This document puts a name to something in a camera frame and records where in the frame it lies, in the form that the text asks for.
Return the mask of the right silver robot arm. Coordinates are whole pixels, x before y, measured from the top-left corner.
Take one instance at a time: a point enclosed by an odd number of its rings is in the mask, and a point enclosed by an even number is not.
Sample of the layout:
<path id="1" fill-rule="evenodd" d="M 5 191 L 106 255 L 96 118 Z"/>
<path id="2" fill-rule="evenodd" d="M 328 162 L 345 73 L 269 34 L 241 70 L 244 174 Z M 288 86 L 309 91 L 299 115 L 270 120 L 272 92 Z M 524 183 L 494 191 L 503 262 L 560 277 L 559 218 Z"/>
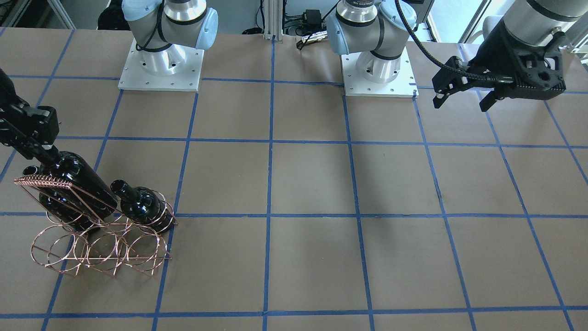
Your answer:
<path id="1" fill-rule="evenodd" d="M 134 35 L 121 73 L 122 91 L 199 90 L 204 51 L 218 33 L 218 13 L 205 0 L 124 0 L 122 12 Z M 1 73 L 1 144 L 26 159 L 53 163 L 57 112 L 31 106 Z"/>

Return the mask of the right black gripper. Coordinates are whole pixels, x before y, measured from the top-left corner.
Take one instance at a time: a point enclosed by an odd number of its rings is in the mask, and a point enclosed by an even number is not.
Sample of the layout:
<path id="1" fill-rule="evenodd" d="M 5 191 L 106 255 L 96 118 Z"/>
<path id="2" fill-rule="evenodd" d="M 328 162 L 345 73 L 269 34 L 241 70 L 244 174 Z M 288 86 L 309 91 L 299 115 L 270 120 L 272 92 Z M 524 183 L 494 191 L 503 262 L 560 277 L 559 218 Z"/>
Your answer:
<path id="1" fill-rule="evenodd" d="M 59 133 L 57 111 L 51 106 L 21 105 L 12 80 L 0 70 L 1 143 L 26 159 L 59 159 L 53 146 Z"/>

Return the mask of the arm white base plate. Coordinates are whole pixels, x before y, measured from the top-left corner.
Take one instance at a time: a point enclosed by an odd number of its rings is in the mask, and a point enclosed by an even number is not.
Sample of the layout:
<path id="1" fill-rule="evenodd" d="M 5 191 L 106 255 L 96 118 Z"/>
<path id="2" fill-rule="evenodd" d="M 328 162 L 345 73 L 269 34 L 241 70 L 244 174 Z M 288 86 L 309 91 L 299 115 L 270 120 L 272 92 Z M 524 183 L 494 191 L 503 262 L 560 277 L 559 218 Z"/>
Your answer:
<path id="1" fill-rule="evenodd" d="M 173 44 L 160 52 L 137 51 L 133 40 L 118 88 L 198 92 L 203 60 L 204 50 Z"/>
<path id="2" fill-rule="evenodd" d="M 393 60 L 384 60 L 371 52 L 340 55 L 345 96 L 348 97 L 418 97 L 407 49 Z"/>

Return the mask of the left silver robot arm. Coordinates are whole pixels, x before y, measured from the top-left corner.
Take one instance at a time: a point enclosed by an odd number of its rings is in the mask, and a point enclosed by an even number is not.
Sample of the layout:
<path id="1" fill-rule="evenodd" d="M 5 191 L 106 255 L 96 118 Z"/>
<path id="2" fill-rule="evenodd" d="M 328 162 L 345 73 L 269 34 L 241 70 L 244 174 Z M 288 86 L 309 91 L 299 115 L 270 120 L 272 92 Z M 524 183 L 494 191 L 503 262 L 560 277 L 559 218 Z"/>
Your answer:
<path id="1" fill-rule="evenodd" d="M 489 88 L 480 102 L 486 112 L 505 98 L 546 101 L 565 92 L 560 47 L 567 30 L 586 13 L 585 0 L 515 0 L 468 63 L 456 55 L 441 63 L 426 50 L 414 35 L 416 12 L 401 0 L 341 0 L 326 27 L 332 50 L 358 53 L 363 77 L 380 84 L 396 78 L 401 53 L 412 38 L 439 67 L 432 78 L 434 107 L 456 92 L 483 87 Z"/>

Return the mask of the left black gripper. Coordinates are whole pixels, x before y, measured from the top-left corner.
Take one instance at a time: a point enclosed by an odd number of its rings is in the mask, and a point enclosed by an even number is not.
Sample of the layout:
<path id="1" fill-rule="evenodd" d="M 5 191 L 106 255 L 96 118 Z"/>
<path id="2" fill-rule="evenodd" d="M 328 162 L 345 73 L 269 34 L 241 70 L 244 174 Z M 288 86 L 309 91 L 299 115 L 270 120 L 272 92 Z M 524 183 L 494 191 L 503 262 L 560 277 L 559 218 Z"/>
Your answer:
<path id="1" fill-rule="evenodd" d="M 487 112 L 504 98 L 528 100 L 550 100 L 566 90 L 563 71 L 563 55 L 560 45 L 566 39 L 559 28 L 548 34 L 546 46 L 531 46 L 512 35 L 505 23 L 500 21 L 479 47 L 476 65 L 488 69 L 492 74 L 512 77 L 513 82 L 496 84 L 479 102 L 482 112 Z M 466 91 L 481 81 L 478 75 L 464 73 L 469 67 L 454 55 L 432 78 L 433 107 L 439 109 L 443 103 L 459 91 Z"/>

